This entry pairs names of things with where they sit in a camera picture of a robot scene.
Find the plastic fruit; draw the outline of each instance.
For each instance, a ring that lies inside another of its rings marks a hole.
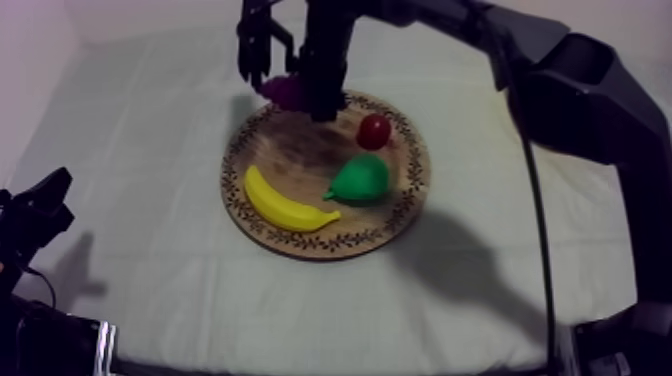
[[[385,116],[367,115],[359,124],[357,143],[366,150],[378,150],[387,144],[392,126]]]
[[[389,171],[385,162],[373,154],[352,158],[332,180],[323,198],[348,201],[373,201],[388,191]]]
[[[339,218],[341,213],[325,213],[320,209],[292,201],[271,187],[257,166],[245,172],[245,193],[259,215],[271,224],[289,231],[315,231]]]

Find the decorative leaf border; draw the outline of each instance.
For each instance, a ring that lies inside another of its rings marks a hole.
[[[422,165],[422,144],[417,140],[408,119],[398,111],[383,103],[373,101],[365,96],[345,93],[348,105],[356,105],[364,110],[375,112],[388,118],[395,130],[402,136],[408,147],[407,179],[410,187],[401,191],[395,202],[385,226],[368,228],[355,233],[341,233],[331,238],[323,238],[319,234],[304,234],[279,229],[266,222],[245,198],[244,192],[238,186],[240,178],[235,169],[237,158],[252,140],[259,129],[259,125],[282,112],[275,105],[268,105],[260,112],[250,117],[229,145],[229,149],[222,160],[221,187],[222,198],[227,210],[235,213],[243,221],[250,232],[264,237],[267,242],[276,245],[289,245],[302,250],[326,251],[334,253],[342,248],[352,248],[362,243],[375,243],[384,237],[385,233],[394,234],[405,224],[408,214],[416,206],[422,204],[417,194],[428,182],[424,180],[425,167]]]

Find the green pear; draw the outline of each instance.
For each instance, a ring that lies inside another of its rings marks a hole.
[[[389,190],[389,176],[390,172],[382,159],[373,154],[360,154],[343,166],[323,198],[373,201]]]

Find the black cable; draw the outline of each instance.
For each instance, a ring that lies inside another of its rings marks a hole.
[[[530,185],[532,188],[532,198],[534,201],[534,211],[537,219],[537,230],[539,236],[539,245],[541,250],[541,265],[543,270],[544,292],[546,295],[546,325],[547,325],[547,342],[546,342],[546,357],[549,372],[557,374],[556,358],[555,358],[555,303],[553,298],[553,276],[551,270],[551,257],[548,246],[548,233],[546,229],[546,215],[544,213],[544,203],[541,195],[541,185],[539,183],[539,173],[537,171],[537,163],[534,158],[534,151],[532,150],[532,142],[527,134],[525,113],[521,110],[520,93],[516,86],[515,75],[509,59],[507,57],[506,49],[501,37],[495,31],[494,26],[490,20],[485,17],[479,4],[474,0],[462,0],[465,6],[474,14],[478,16],[483,24],[483,31],[487,34],[487,39],[492,43],[493,51],[492,58],[495,60],[497,68],[501,70],[504,75],[506,84],[509,89],[509,106],[511,107],[514,116],[517,116],[518,130],[523,144],[523,154],[525,155],[525,163],[530,178]]]
[[[39,271],[31,268],[30,266],[25,266],[25,267],[21,268],[21,270],[23,270],[24,272],[26,272],[28,274],[32,274],[36,277],[42,278],[44,283],[46,283],[47,287],[49,288],[49,294],[51,295],[51,308],[56,309],[56,291],[54,290],[54,287],[51,285],[51,282],[49,282],[49,279],[47,279],[47,277],[45,277],[44,274],[42,274]]]

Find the white wall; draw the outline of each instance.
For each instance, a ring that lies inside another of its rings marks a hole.
[[[0,186],[78,46],[63,0],[0,0]]]
[[[672,61],[672,0],[491,0],[562,20],[622,53]],[[240,17],[242,0],[67,0],[73,21],[93,43]],[[301,14],[303,0],[274,8],[279,19]]]

